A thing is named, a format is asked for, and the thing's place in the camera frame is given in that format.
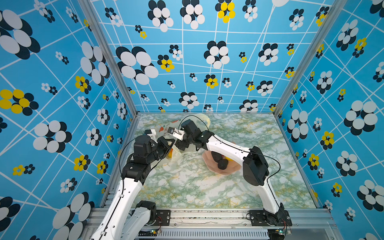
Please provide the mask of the cream printed plastic bag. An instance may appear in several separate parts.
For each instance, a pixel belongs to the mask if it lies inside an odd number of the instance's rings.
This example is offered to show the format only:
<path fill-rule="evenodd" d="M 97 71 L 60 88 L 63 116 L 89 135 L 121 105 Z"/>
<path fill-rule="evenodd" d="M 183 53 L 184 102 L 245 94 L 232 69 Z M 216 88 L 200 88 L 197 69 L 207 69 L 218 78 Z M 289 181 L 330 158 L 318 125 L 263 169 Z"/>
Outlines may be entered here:
<path fill-rule="evenodd" d="M 211 124 L 211 120 L 207 115 L 204 114 L 196 114 L 196 115 L 187 115 L 182 117 L 181 119 L 177 119 L 175 121 L 162 124 L 155 129 L 157 132 L 157 140 L 159 137 L 164 137 L 165 139 L 175 139 L 173 136 L 167 133 L 168 128 L 176 128 L 178 130 L 183 130 L 186 134 L 195 134 L 200 135 L 202 132 L 208 129 Z M 171 151 L 166 156 L 167 160 L 179 160 L 182 158 L 182 155 L 187 152 L 193 151 L 180 151 L 175 144 L 173 145 Z"/>

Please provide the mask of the pink scalloped fruit bowl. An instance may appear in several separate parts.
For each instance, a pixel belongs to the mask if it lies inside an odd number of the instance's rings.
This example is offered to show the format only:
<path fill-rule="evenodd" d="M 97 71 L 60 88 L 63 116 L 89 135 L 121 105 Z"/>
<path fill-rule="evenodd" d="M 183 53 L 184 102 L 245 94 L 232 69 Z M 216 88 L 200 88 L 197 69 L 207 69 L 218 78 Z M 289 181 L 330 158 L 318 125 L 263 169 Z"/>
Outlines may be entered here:
<path fill-rule="evenodd" d="M 202 157 L 208 169 L 217 174 L 231 175 L 242 168 L 237 162 L 216 152 L 205 151 Z"/>

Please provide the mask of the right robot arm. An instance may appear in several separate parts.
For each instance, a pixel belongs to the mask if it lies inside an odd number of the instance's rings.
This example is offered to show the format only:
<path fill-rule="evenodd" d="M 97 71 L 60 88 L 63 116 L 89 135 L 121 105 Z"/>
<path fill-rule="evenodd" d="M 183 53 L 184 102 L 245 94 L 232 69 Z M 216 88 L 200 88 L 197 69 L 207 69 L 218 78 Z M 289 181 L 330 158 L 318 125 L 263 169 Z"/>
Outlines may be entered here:
<path fill-rule="evenodd" d="M 210 151 L 221 171 L 224 170 L 224 162 L 219 160 L 219 156 L 227 157 L 236 162 L 243 170 L 245 181 L 257 188 L 263 203 L 265 221 L 273 226 L 280 223 L 286 226 L 292 225 L 288 211 L 278 199 L 269 181 L 269 164 L 260 148 L 238 146 L 222 139 L 208 129 L 202 131 L 192 120 L 183 120 L 176 129 L 169 128 L 168 134 L 177 139 L 176 147 L 180 151 L 184 151 L 190 145 L 194 145 L 197 150 Z"/>

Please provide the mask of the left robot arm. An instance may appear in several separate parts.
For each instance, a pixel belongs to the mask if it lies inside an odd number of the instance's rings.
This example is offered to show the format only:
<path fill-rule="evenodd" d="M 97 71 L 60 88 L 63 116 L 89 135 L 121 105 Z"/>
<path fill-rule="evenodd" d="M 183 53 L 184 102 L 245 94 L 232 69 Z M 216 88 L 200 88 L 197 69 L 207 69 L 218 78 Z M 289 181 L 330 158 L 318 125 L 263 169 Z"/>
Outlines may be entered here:
<path fill-rule="evenodd" d="M 142 228 L 156 219 L 156 204 L 142 201 L 137 204 L 133 215 L 130 210 L 140 190 L 152 171 L 151 164 L 161 161 L 171 151 L 174 139 L 152 135 L 135 138 L 133 153 L 120 170 L 121 180 L 113 201 L 100 226 L 90 237 L 91 240 L 134 240 Z"/>

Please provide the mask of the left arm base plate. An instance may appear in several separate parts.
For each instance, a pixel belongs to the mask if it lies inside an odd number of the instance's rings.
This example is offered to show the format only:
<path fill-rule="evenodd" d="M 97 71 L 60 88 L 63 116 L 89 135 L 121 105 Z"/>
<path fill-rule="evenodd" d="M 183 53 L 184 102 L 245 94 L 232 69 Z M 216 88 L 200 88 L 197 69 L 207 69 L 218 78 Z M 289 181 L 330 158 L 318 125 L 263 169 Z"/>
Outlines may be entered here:
<path fill-rule="evenodd" d="M 169 226 L 171 220 L 171 210 L 157 210 L 156 214 L 151 214 L 149 223 L 146 226 Z"/>

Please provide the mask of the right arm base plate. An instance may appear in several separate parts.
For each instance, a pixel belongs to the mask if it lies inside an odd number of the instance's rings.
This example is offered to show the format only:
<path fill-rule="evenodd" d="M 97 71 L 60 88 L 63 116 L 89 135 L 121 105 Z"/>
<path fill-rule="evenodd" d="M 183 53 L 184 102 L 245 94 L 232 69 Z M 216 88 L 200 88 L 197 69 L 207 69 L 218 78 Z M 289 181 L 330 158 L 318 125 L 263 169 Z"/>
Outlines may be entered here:
<path fill-rule="evenodd" d="M 250 210 L 246 214 L 253 227 L 291 227 L 292 219 L 288 211 L 279 211 L 277 214 L 271 214 L 264 210 Z"/>

